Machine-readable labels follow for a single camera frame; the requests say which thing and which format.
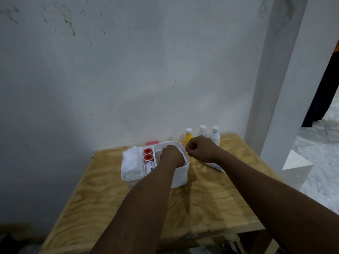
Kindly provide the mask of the white cotton wad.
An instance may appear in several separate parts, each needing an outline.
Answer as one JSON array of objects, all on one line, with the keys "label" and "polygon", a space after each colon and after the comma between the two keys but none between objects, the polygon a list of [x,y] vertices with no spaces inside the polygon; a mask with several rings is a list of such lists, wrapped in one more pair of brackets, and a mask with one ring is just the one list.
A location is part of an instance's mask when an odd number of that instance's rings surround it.
[{"label": "white cotton wad", "polygon": [[121,176],[125,180],[145,176],[139,147],[133,146],[122,153]]}]

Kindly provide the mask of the white printed packet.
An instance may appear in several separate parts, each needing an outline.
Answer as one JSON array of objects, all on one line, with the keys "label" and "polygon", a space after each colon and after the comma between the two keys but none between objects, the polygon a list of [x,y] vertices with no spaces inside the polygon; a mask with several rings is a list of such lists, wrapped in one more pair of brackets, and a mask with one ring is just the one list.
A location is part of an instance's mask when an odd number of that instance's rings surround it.
[{"label": "white printed packet", "polygon": [[215,163],[210,163],[210,162],[201,162],[202,164],[206,165],[206,166],[209,166],[211,168],[213,168],[214,170],[217,170],[219,172],[222,172],[222,173],[226,173],[222,167],[218,166],[217,164]]}]

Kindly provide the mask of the white plastic storage box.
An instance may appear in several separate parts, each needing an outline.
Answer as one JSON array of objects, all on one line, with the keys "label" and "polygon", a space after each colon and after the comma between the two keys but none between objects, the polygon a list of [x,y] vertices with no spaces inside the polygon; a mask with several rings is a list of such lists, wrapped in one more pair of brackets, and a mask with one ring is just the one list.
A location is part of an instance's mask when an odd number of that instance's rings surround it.
[{"label": "white plastic storage box", "polygon": [[[187,183],[188,181],[188,169],[189,169],[189,158],[187,153],[184,150],[184,147],[182,144],[178,141],[165,141],[159,144],[151,145],[151,146],[144,146],[144,147],[139,147],[140,148],[140,153],[141,153],[141,160],[146,176],[146,167],[145,163],[143,160],[143,149],[145,148],[152,148],[153,149],[153,156],[154,156],[154,162],[156,164],[156,167],[158,166],[158,162],[160,161],[160,155],[162,154],[162,150],[166,148],[168,145],[175,145],[180,152],[183,154],[184,159],[185,159],[185,165],[179,168],[176,168],[173,180],[172,180],[172,186],[171,188],[177,188],[180,186],[183,186]],[[144,177],[138,178],[138,179],[132,179],[132,180],[125,180],[122,177],[122,180],[126,183],[126,185],[131,189],[133,188],[138,182],[140,182]]]}]

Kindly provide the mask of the person's right forearm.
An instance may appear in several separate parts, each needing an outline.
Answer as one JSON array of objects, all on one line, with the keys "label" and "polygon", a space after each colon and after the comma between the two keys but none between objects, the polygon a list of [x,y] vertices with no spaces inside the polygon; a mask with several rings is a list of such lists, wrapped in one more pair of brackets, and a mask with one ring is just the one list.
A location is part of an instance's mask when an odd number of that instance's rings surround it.
[{"label": "person's right forearm", "polygon": [[338,214],[225,150],[216,163],[284,252],[339,254]]}]

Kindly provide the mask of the white block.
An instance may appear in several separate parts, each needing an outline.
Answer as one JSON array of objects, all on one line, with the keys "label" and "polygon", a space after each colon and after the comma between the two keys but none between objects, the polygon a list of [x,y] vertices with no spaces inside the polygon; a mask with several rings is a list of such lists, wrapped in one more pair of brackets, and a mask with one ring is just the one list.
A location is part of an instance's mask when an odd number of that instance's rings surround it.
[{"label": "white block", "polygon": [[294,150],[290,150],[283,169],[279,172],[279,177],[287,185],[299,191],[313,166],[314,164],[309,162],[300,154]]}]

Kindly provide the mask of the person's right hand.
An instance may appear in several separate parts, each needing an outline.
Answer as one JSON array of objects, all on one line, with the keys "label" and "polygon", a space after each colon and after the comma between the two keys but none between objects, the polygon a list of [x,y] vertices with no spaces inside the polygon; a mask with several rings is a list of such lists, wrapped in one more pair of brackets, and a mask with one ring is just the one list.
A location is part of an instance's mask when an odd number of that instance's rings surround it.
[{"label": "person's right hand", "polygon": [[210,162],[218,164],[227,156],[227,152],[218,147],[210,138],[204,136],[197,136],[190,141],[197,141],[198,153],[193,157],[200,162]]}]

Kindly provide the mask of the dark fabric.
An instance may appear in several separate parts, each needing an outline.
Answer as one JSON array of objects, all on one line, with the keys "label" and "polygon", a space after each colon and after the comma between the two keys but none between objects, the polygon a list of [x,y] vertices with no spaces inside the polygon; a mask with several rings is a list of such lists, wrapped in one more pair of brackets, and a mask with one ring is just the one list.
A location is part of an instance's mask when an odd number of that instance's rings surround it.
[{"label": "dark fabric", "polygon": [[328,111],[339,87],[339,51],[332,54],[316,94],[307,111],[302,127],[311,128],[316,121],[322,120]]}]

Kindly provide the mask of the person's left hand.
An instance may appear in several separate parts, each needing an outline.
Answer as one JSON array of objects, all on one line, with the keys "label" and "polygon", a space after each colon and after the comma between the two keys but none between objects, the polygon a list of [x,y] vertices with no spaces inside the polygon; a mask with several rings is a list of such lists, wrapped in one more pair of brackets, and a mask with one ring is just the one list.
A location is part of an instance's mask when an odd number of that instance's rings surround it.
[{"label": "person's left hand", "polygon": [[162,150],[159,165],[166,166],[170,169],[176,169],[185,165],[185,159],[175,145],[168,145]]}]

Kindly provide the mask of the person's left forearm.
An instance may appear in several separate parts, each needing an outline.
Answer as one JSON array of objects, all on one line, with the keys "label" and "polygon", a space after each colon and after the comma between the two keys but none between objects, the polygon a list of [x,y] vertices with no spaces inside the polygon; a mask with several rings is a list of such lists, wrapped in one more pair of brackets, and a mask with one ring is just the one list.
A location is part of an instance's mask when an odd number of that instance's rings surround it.
[{"label": "person's left forearm", "polygon": [[162,234],[175,169],[180,160],[162,160],[134,186],[90,254],[155,254]]}]

